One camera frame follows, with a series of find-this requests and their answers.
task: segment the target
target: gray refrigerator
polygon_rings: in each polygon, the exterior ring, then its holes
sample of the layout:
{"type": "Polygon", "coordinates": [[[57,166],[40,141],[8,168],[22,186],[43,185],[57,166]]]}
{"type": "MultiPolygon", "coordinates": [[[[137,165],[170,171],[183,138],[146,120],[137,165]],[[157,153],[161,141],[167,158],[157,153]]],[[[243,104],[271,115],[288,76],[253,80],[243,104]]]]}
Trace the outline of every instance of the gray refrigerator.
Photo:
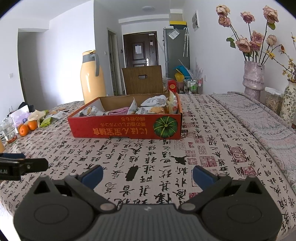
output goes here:
{"type": "Polygon", "coordinates": [[[175,38],[172,39],[168,36],[168,33],[171,32],[173,29],[164,29],[164,47],[165,47],[165,71],[166,77],[175,79],[175,73],[177,70],[174,68],[182,64],[190,69],[190,61],[189,61],[189,52],[188,57],[185,50],[185,55],[183,57],[183,50],[184,50],[184,41],[185,41],[185,30],[179,30],[180,34],[175,38]]]}

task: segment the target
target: white lid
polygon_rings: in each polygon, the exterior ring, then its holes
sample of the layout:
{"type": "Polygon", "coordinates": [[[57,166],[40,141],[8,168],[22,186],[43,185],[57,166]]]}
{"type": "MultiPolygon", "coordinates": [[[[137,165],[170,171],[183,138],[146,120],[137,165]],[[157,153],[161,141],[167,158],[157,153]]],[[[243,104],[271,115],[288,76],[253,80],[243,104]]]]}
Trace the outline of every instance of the white lid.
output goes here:
{"type": "Polygon", "coordinates": [[[265,91],[268,92],[268,93],[271,93],[273,95],[278,95],[280,97],[284,96],[283,91],[279,91],[279,90],[276,90],[276,89],[273,89],[273,88],[265,87],[265,91]]]}

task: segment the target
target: yellow flower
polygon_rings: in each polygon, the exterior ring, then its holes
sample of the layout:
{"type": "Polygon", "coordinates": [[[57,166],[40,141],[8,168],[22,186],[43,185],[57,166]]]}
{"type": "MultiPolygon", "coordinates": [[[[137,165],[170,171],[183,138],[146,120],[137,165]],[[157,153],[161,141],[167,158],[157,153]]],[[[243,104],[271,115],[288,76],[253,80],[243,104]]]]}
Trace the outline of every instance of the yellow flower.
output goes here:
{"type": "Polygon", "coordinates": [[[274,57],[275,57],[275,54],[274,54],[274,53],[269,53],[269,52],[267,52],[267,55],[268,55],[271,59],[274,59],[274,57]]]}

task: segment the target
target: gray gripper base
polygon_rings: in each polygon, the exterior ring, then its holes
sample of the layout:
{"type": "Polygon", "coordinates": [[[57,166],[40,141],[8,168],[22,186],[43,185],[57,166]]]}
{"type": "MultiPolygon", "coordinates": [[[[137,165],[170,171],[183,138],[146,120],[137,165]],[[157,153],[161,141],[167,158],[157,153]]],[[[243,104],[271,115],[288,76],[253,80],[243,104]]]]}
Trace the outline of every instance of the gray gripper base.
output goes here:
{"type": "Polygon", "coordinates": [[[195,215],[178,212],[174,204],[129,205],[99,216],[77,241],[219,241],[204,230],[195,215]]]}

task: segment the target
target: glass cup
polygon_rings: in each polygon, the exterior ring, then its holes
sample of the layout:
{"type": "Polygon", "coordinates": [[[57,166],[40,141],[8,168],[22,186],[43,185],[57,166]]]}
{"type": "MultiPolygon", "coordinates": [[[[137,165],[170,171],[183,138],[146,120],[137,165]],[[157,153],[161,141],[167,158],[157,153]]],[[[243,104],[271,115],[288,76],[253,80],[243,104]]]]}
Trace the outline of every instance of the glass cup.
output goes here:
{"type": "Polygon", "coordinates": [[[15,132],[15,126],[12,118],[8,118],[0,123],[0,132],[5,137],[8,144],[16,141],[17,134],[15,132]]]}

